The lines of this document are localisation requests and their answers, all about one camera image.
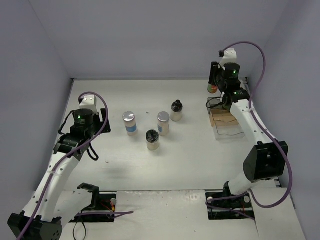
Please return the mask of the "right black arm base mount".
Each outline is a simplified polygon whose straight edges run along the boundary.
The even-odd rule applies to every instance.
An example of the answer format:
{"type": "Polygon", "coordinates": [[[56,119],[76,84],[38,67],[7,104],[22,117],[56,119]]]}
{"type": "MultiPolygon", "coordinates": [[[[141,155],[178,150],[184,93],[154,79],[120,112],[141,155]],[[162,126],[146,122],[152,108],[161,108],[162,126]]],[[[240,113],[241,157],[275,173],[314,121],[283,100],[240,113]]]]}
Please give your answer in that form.
{"type": "Polygon", "coordinates": [[[255,220],[249,193],[240,197],[225,199],[222,191],[205,192],[208,219],[215,220],[255,220]]]}

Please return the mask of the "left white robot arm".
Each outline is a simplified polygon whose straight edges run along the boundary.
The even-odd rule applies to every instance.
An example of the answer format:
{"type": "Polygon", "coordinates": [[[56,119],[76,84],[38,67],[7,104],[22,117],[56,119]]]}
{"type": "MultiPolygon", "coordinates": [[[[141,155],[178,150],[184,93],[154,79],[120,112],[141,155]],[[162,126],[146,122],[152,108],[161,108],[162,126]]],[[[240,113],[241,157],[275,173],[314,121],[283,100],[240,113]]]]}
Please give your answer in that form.
{"type": "Polygon", "coordinates": [[[100,134],[110,133],[108,109],[81,107],[72,110],[74,124],[69,133],[61,134],[43,176],[31,200],[17,214],[12,213],[8,226],[18,240],[58,240],[63,227],[83,209],[94,210],[100,204],[99,187],[80,184],[71,198],[58,204],[64,187],[84,154],[93,160],[99,159],[92,142],[100,134]]]}

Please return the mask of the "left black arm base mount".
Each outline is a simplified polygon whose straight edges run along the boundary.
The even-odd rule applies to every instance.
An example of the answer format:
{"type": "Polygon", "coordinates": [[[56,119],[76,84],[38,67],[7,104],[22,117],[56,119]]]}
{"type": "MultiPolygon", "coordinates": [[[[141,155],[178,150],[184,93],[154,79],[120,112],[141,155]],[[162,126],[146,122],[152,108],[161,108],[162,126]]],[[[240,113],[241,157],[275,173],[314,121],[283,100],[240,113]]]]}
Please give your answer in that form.
{"type": "Polygon", "coordinates": [[[114,212],[116,204],[112,203],[112,199],[117,199],[116,193],[101,193],[99,187],[88,183],[80,184],[77,189],[85,190],[92,195],[90,205],[81,211],[90,215],[76,216],[69,223],[113,223],[115,221],[115,215],[93,214],[93,212],[114,212]]]}

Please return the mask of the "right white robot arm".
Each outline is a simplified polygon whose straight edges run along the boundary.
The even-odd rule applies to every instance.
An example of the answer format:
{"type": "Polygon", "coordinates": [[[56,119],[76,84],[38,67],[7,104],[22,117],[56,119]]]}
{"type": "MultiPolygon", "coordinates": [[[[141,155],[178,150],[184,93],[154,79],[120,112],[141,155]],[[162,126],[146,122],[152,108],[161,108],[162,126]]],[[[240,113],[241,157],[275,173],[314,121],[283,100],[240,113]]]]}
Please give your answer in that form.
{"type": "Polygon", "coordinates": [[[228,62],[224,66],[216,61],[211,63],[209,84],[221,92],[221,105],[229,110],[241,126],[252,146],[243,162],[242,172],[225,186],[221,200],[227,206],[239,201],[239,194],[252,188],[259,181],[268,181],[282,176],[285,170],[285,157],[289,147],[285,141],[278,141],[268,133],[266,127],[257,121],[249,93],[241,87],[240,65],[228,62]]]}

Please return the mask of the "red sauce bottle yellow cap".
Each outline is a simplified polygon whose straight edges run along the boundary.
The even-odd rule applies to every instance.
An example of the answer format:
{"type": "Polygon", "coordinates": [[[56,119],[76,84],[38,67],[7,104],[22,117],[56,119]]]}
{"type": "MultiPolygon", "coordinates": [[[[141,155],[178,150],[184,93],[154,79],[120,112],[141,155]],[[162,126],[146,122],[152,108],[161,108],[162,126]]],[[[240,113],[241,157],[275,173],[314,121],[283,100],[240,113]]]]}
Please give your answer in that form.
{"type": "Polygon", "coordinates": [[[208,84],[207,91],[211,94],[215,94],[218,91],[218,87],[216,85],[208,84]]]}

